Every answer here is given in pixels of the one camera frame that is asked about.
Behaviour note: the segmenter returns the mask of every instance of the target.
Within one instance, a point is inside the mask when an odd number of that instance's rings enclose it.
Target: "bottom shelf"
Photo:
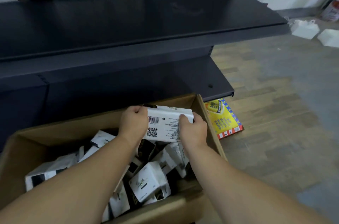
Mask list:
[[[234,94],[234,89],[210,56],[162,63],[137,69],[49,83],[44,123],[115,110],[129,105],[197,93],[204,101]]]

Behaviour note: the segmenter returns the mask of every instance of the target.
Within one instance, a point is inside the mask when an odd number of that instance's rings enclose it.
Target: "brand logo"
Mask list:
[[[146,182],[145,179],[141,179],[139,182],[137,182],[137,186],[141,187]]]

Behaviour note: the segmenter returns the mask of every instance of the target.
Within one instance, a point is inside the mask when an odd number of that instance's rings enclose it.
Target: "floor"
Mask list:
[[[229,162],[339,224],[339,49],[285,35],[215,46],[212,58],[245,127],[221,140]]]

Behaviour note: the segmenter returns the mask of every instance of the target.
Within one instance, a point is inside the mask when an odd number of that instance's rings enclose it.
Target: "qr code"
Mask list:
[[[158,129],[157,128],[148,128],[147,129],[147,136],[157,137]]]

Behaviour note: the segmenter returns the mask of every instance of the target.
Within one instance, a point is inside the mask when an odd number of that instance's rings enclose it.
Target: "open box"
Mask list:
[[[226,159],[200,95],[189,94],[153,104],[191,108],[207,122],[207,144]],[[7,141],[0,159],[0,209],[25,193],[25,175],[41,163],[78,148],[98,130],[119,126],[124,109],[19,130]],[[202,217],[206,197],[196,179],[178,182],[178,193],[107,223],[191,223]]]

